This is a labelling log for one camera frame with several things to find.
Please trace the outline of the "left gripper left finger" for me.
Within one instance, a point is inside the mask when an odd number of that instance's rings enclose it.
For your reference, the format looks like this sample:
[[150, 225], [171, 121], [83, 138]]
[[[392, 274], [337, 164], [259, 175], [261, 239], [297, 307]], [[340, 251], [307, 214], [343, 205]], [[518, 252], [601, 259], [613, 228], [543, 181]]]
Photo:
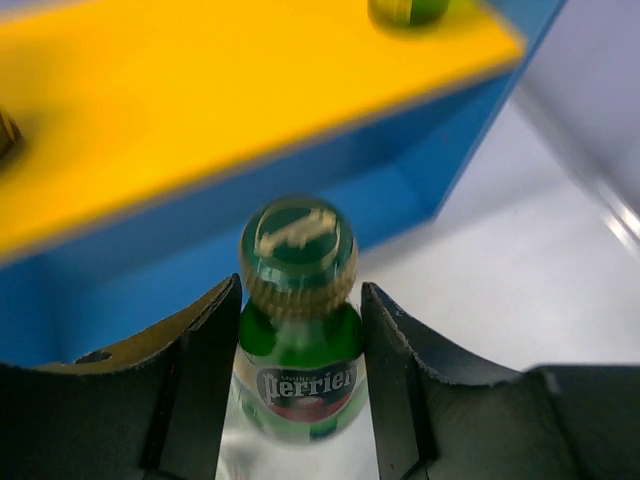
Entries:
[[72, 364], [3, 364], [2, 477], [213, 478], [241, 303], [231, 275]]

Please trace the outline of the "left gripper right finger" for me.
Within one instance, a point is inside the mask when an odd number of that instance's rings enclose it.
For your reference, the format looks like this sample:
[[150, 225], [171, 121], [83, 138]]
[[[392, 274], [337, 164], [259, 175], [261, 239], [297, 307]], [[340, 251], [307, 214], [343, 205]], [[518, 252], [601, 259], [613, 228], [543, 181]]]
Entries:
[[383, 479], [635, 479], [639, 369], [486, 360], [361, 290]]

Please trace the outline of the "green Perrier bottle red label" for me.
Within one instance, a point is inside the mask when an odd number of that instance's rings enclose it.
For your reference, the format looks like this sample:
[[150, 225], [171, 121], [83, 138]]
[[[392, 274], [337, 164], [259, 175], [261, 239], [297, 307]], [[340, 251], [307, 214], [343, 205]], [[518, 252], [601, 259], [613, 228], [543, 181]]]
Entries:
[[218, 475], [344, 479], [342, 436], [368, 394], [352, 227], [323, 199], [280, 198], [251, 216], [239, 259], [247, 300]]

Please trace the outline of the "green Perrier bottle yellow label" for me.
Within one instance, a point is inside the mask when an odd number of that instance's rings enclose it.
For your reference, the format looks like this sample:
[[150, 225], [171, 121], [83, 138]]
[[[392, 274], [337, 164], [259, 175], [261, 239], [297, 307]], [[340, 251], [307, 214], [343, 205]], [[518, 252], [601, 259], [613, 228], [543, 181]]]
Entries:
[[448, 10], [449, 0], [369, 0], [369, 13], [384, 25], [413, 28], [428, 25]]

